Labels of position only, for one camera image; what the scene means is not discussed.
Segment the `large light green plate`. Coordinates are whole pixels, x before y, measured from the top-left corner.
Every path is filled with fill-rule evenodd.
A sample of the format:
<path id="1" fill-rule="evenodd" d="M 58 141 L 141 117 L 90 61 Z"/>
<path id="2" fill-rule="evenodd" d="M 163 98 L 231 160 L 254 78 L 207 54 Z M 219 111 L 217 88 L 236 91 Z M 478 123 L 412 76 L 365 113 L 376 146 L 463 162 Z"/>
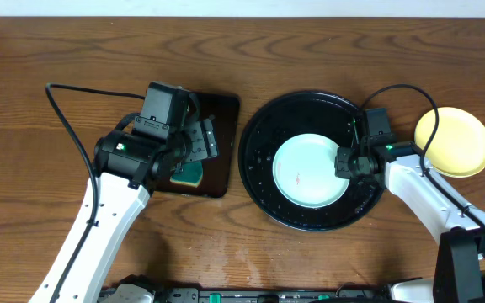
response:
<path id="1" fill-rule="evenodd" d="M 338 144 L 317 134 L 284 142 L 274 155 L 272 174 L 280 193 L 291 203 L 316 209 L 339 200 L 349 180 L 335 175 Z"/>

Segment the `green scrubbing sponge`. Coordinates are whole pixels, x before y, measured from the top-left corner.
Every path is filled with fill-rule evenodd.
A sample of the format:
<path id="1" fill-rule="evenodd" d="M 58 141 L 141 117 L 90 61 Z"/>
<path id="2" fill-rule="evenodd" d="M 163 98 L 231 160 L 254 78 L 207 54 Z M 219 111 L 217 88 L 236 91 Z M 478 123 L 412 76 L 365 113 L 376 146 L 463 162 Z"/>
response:
<path id="1" fill-rule="evenodd" d="M 185 163 L 181 167 L 181 171 L 179 173 L 175 173 L 171 178 L 170 182 L 189 186 L 193 188 L 197 188 L 204 176 L 204 170 L 201 162 L 189 162 Z"/>

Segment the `yellow plate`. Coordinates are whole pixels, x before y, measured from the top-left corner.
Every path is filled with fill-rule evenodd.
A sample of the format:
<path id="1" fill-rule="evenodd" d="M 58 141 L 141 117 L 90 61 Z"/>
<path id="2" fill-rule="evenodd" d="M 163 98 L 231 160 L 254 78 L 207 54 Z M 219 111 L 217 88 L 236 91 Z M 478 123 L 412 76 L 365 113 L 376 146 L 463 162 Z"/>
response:
<path id="1" fill-rule="evenodd" d="M 441 107 L 420 118 L 414 131 L 420 148 L 440 174 L 466 178 L 485 168 L 485 126 L 463 109 Z"/>

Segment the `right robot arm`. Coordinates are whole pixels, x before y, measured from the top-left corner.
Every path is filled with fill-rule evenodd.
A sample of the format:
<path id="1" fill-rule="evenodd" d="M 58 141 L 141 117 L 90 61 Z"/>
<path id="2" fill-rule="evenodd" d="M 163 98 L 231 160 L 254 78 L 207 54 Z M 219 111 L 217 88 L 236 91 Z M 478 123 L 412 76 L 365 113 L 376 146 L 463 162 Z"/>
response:
<path id="1" fill-rule="evenodd" d="M 394 302 L 485 302 L 485 212 L 463 198 L 414 143 L 398 142 L 384 109 L 349 123 L 350 147 L 335 159 L 340 178 L 365 181 L 402 200 L 436 240 L 432 279 L 391 284 Z"/>

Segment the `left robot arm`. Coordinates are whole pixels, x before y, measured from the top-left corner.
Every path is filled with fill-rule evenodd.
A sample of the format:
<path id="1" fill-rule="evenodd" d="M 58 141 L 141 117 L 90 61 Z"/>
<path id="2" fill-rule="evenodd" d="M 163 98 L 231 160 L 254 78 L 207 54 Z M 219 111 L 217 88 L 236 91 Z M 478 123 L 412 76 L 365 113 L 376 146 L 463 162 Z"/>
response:
<path id="1" fill-rule="evenodd" d="M 151 82 L 139 113 L 124 117 L 99 139 L 94 157 L 45 87 L 56 115 L 77 146 L 88 170 L 87 189 L 76 220 L 33 302 L 95 302 L 120 245 L 145 209 L 157 184 L 186 163 L 219 154 L 211 120 L 200 119 L 197 95 Z"/>

